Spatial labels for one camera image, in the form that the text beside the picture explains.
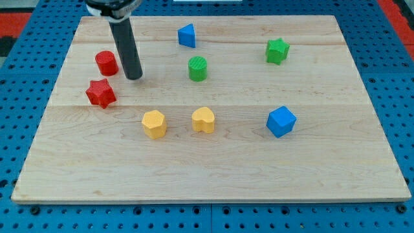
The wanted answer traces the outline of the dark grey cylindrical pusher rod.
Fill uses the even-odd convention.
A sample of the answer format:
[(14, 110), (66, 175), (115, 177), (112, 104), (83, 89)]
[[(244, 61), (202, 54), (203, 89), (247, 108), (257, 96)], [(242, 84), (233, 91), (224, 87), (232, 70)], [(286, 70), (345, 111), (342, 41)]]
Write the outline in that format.
[(129, 18), (118, 23), (110, 22), (109, 26), (114, 37), (125, 77), (128, 80), (141, 78), (143, 71)]

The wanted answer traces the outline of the black robot end-effector mount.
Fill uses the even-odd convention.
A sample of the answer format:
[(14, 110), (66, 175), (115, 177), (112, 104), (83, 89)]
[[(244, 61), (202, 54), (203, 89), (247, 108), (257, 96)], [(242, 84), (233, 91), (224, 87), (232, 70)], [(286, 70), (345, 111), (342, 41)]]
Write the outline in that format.
[(95, 17), (104, 17), (110, 23), (119, 23), (129, 18), (143, 0), (85, 0), (88, 12)]

